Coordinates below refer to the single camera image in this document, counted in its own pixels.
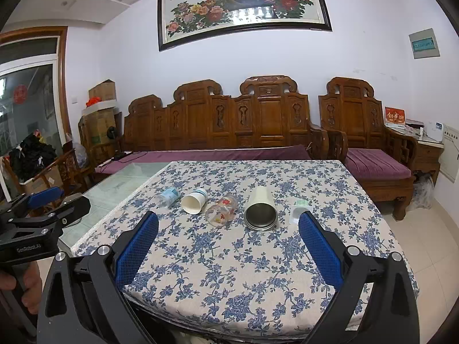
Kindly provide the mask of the person's left hand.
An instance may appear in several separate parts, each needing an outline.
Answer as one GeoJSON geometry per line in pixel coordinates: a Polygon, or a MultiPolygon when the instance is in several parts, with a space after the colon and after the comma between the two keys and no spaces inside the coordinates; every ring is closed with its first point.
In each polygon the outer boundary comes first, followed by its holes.
{"type": "MultiPolygon", "coordinates": [[[[28,309],[29,313],[37,314],[42,295],[42,279],[37,262],[31,262],[23,274],[24,294],[22,302],[28,309]]],[[[0,287],[2,290],[13,290],[16,285],[16,279],[6,273],[1,273],[0,287]]]]}

